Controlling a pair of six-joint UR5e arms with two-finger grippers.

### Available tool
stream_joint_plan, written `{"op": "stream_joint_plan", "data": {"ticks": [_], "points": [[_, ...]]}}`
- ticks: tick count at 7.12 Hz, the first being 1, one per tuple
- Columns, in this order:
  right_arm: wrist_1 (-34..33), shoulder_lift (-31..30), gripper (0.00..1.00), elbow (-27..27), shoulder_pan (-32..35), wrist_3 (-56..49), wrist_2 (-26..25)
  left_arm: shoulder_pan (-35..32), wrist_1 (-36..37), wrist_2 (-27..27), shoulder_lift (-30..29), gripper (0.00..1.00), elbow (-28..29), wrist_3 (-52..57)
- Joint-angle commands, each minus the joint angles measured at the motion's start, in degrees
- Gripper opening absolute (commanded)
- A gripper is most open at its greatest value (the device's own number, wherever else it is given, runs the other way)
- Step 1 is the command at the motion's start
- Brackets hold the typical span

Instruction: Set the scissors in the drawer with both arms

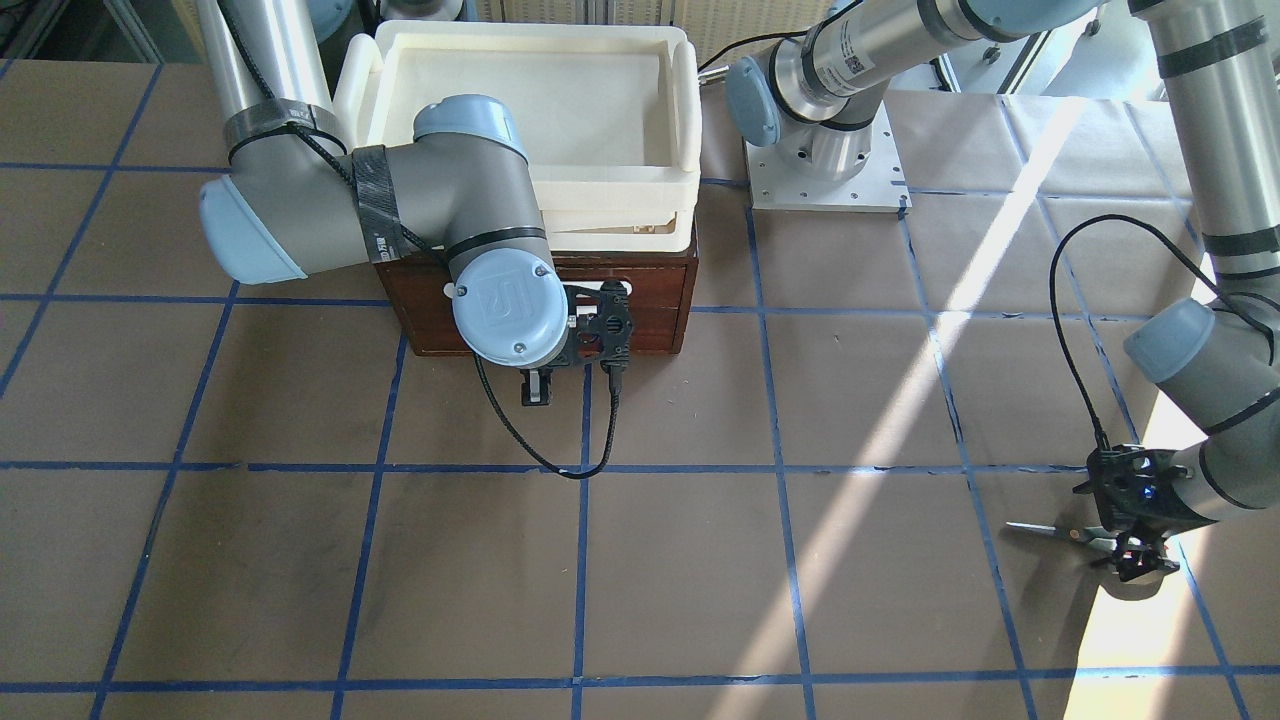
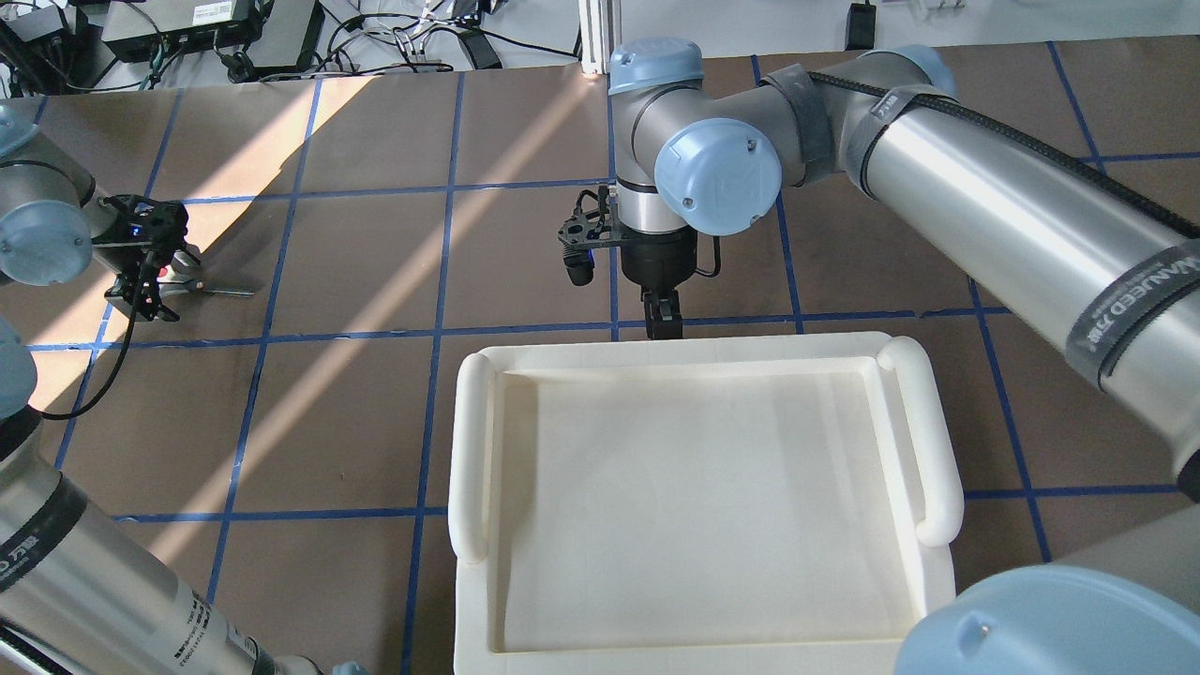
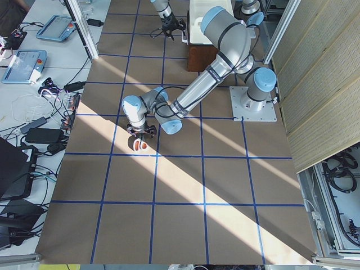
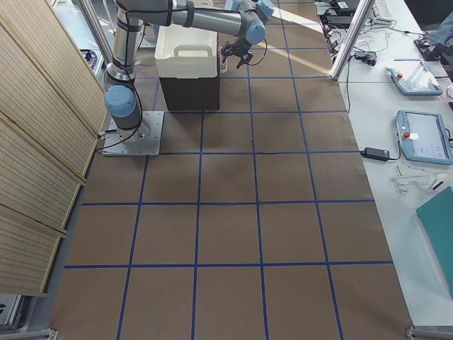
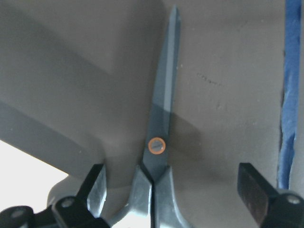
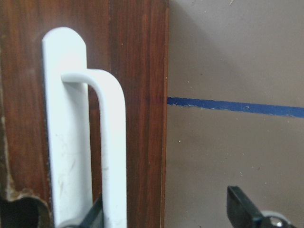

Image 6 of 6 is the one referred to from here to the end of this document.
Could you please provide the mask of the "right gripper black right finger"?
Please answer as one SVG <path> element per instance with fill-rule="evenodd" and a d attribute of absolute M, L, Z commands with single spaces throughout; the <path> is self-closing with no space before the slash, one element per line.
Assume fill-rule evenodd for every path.
<path fill-rule="evenodd" d="M 234 228 L 293 228 L 294 225 L 275 211 L 261 211 L 238 186 L 227 187 L 227 216 Z"/>

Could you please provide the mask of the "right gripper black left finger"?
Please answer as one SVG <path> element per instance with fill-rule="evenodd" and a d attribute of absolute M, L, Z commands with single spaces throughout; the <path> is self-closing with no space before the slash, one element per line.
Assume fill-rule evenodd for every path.
<path fill-rule="evenodd" d="M 63 228 L 104 228 L 104 212 L 102 195 L 94 202 L 81 222 L 68 222 Z"/>

